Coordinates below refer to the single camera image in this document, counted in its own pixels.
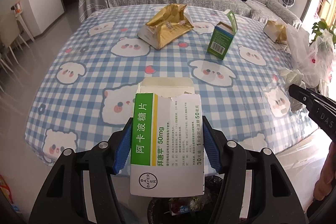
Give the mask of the right human hand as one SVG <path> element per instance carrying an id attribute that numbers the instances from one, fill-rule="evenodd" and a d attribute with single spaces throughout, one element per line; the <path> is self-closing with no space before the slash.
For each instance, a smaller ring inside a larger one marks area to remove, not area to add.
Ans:
<path id="1" fill-rule="evenodd" d="M 313 197 L 322 201 L 333 189 L 332 181 L 335 179 L 335 143 L 331 142 L 329 153 L 321 170 L 320 177 L 315 183 Z"/>

